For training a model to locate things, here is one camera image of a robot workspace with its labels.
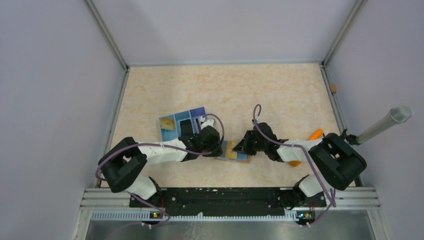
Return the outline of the black credit card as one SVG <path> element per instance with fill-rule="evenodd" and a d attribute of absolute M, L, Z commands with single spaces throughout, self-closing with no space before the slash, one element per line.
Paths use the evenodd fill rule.
<path fill-rule="evenodd" d="M 182 137 L 190 137 L 194 134 L 190 119 L 184 119 L 179 122 L 180 133 Z"/>

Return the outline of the light blue card box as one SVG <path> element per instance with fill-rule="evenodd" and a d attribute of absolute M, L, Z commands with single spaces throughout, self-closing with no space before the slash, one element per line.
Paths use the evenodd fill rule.
<path fill-rule="evenodd" d="M 171 141 L 179 137 L 174 114 L 160 117 L 159 127 L 160 127 L 161 140 L 163 142 Z"/>

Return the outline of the purple blue card box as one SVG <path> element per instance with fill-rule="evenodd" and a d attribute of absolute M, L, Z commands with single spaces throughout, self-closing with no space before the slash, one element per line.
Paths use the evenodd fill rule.
<path fill-rule="evenodd" d="M 201 121 L 200 118 L 206 114 L 204 107 L 198 107 L 189 110 L 190 120 L 192 123 L 192 128 L 194 133 L 199 133 L 201 130 Z"/>

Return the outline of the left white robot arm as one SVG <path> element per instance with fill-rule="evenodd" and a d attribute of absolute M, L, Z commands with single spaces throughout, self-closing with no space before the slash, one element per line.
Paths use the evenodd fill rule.
<path fill-rule="evenodd" d="M 142 175 L 148 165 L 166 162 L 187 162 L 198 157 L 217 157 L 222 154 L 223 137 L 213 119 L 200 119 L 200 130 L 162 142 L 136 142 L 125 137 L 98 161 L 96 177 L 107 182 L 111 192 L 135 194 L 149 207 L 160 202 L 160 187 L 152 177 Z"/>

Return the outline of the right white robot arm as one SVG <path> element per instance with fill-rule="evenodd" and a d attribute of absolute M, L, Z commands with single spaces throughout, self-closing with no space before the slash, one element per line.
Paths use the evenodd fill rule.
<path fill-rule="evenodd" d="M 329 133 L 314 140 L 278 139 L 271 127 L 258 123 L 248 130 L 232 149 L 254 156 L 263 152 L 274 162 L 306 162 L 312 174 L 299 180 L 285 192 L 281 205 L 285 208 L 307 206 L 315 195 L 324 193 L 334 207 L 336 191 L 344 191 L 367 167 L 365 159 L 346 141 L 344 136 Z"/>

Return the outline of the middle blue card box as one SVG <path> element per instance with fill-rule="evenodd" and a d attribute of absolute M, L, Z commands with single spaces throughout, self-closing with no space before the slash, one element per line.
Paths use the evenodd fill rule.
<path fill-rule="evenodd" d="M 194 134 L 192 117 L 188 110 L 174 114 L 174 119 L 178 137 L 190 137 Z"/>

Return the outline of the yellow credit card stack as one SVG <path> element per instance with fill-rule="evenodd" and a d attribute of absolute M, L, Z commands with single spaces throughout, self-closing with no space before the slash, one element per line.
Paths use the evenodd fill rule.
<path fill-rule="evenodd" d="M 173 119 L 161 118 L 160 119 L 160 127 L 164 130 L 175 131 L 176 124 Z"/>

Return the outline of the orange carrot toy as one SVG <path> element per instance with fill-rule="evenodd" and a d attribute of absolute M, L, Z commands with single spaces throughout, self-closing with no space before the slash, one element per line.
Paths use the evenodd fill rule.
<path fill-rule="evenodd" d="M 314 143 L 317 140 L 320 140 L 321 137 L 323 136 L 324 131 L 321 128 L 318 128 L 315 132 L 313 132 L 309 138 L 307 139 L 308 141 L 308 146 L 310 146 L 312 143 Z M 297 167 L 301 164 L 302 162 L 300 160 L 293 160 L 293 161 L 289 161 L 288 164 L 292 167 Z"/>

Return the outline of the small tan block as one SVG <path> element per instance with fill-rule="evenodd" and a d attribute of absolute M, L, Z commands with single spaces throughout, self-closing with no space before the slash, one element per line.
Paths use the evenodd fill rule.
<path fill-rule="evenodd" d="M 336 86 L 334 84 L 330 84 L 329 85 L 329 89 L 330 89 L 330 92 L 332 94 L 335 94 L 337 92 L 337 88 L 336 88 Z"/>

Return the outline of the black microphone tripod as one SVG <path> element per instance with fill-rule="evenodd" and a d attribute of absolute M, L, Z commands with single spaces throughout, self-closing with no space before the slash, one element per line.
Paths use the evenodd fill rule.
<path fill-rule="evenodd" d="M 352 145 L 352 146 L 359 146 L 360 145 L 360 143 L 357 140 L 357 136 L 354 135 L 354 134 L 348 134 L 348 129 L 347 128 L 345 128 L 342 131 L 340 137 L 342 139 L 344 139 L 349 145 Z"/>

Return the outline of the silver microphone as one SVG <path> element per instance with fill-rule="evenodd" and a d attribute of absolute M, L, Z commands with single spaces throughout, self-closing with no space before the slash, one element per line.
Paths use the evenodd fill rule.
<path fill-rule="evenodd" d="M 355 144 L 361 145 L 373 137 L 381 134 L 389 128 L 405 123 L 413 115 L 413 109 L 407 105 L 399 105 L 392 108 L 386 116 L 378 120 L 372 126 L 365 129 L 355 138 Z"/>

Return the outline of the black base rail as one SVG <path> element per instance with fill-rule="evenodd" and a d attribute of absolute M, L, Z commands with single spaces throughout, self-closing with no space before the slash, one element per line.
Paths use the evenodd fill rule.
<path fill-rule="evenodd" d="M 283 216 L 294 208 L 327 206 L 323 193 L 307 198 L 292 188 L 281 187 L 169 187 L 147 203 L 164 208 L 172 217 Z"/>

